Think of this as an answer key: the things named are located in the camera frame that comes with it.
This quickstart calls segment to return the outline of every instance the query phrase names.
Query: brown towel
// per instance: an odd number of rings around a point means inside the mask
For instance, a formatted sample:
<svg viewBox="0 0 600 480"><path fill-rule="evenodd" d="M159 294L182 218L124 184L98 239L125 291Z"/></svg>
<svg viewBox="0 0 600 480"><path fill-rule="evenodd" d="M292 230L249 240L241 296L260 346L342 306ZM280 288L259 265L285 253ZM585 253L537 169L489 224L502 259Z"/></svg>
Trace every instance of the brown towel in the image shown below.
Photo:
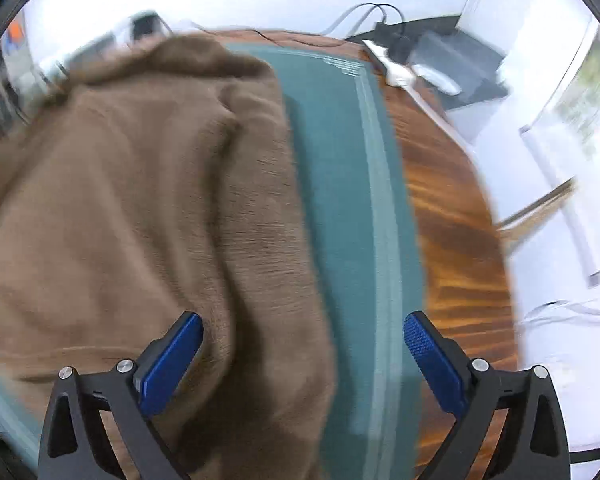
<svg viewBox="0 0 600 480"><path fill-rule="evenodd" d="M193 310L168 446L192 478L318 478L333 349L273 70L179 37L65 91L0 161L1 373L42 420L59 368L108 370Z"/></svg>

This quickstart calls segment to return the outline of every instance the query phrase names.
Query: metal screw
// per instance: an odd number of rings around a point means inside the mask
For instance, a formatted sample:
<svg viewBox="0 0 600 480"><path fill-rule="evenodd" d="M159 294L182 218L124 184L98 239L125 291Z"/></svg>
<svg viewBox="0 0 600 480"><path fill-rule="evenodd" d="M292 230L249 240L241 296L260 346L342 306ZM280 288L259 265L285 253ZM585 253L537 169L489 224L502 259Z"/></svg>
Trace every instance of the metal screw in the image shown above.
<svg viewBox="0 0 600 480"><path fill-rule="evenodd" d="M122 361L116 365L116 370L118 370L121 374L125 374L133 367L134 362L131 359L122 359Z"/></svg>
<svg viewBox="0 0 600 480"><path fill-rule="evenodd" d="M72 373L74 373L74 369L70 366L65 366L58 372L58 377L61 379L66 379L67 377L71 377Z"/></svg>
<svg viewBox="0 0 600 480"><path fill-rule="evenodd" d="M536 377L540 377L541 379L546 379L549 376L549 370L540 365L534 366L534 373Z"/></svg>
<svg viewBox="0 0 600 480"><path fill-rule="evenodd" d="M471 366L479 372L486 372L489 369L489 363L484 359L474 359L471 361Z"/></svg>

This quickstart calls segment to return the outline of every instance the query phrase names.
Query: wood grain surface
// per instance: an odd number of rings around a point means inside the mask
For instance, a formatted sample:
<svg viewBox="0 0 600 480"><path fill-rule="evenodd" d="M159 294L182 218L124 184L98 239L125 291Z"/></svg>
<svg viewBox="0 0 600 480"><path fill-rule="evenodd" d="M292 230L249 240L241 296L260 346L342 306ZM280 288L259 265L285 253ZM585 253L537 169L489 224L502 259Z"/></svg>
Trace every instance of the wood grain surface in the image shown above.
<svg viewBox="0 0 600 480"><path fill-rule="evenodd" d="M368 60L362 49L352 43L301 34L266 35L281 46ZM269 43L249 31L223 34L219 39ZM468 356L480 356L498 368L515 370L516 341L500 241L473 165L406 92L387 86L379 73L378 81L394 123L405 184L416 215L427 279L426 313L440 332L454 338ZM432 94L424 88L421 94L442 112ZM454 421L452 415L440 410L426 384L422 395L416 476L438 450ZM496 413L471 479L482 477L504 415L504 411Z"/></svg>

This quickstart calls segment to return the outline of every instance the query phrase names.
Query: teal towel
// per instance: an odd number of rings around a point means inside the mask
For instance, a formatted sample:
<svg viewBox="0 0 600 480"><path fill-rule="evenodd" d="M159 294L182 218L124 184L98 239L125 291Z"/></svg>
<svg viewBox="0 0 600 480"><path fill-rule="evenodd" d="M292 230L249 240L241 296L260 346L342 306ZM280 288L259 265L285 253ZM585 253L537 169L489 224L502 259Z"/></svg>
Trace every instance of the teal towel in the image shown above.
<svg viewBox="0 0 600 480"><path fill-rule="evenodd" d="M308 50L233 44L276 70L294 134L339 382L322 441L333 480L413 477L421 375L402 322L423 308L413 211L370 65Z"/></svg>

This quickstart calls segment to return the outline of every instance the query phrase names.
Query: blue gripper pad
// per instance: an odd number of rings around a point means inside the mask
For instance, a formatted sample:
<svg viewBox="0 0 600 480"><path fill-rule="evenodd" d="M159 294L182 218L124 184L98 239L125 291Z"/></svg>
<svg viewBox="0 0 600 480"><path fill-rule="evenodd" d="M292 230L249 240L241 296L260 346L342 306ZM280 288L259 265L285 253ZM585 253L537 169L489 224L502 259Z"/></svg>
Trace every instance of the blue gripper pad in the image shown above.
<svg viewBox="0 0 600 480"><path fill-rule="evenodd" d="M143 415L157 415L166 407L200 348L202 336L202 318L185 312L163 338L152 341L142 352L134 386Z"/></svg>
<svg viewBox="0 0 600 480"><path fill-rule="evenodd" d="M440 408L444 412L453 413L456 418L464 415L467 402L462 379L415 314L409 314L404 320L404 342L436 396Z"/></svg>

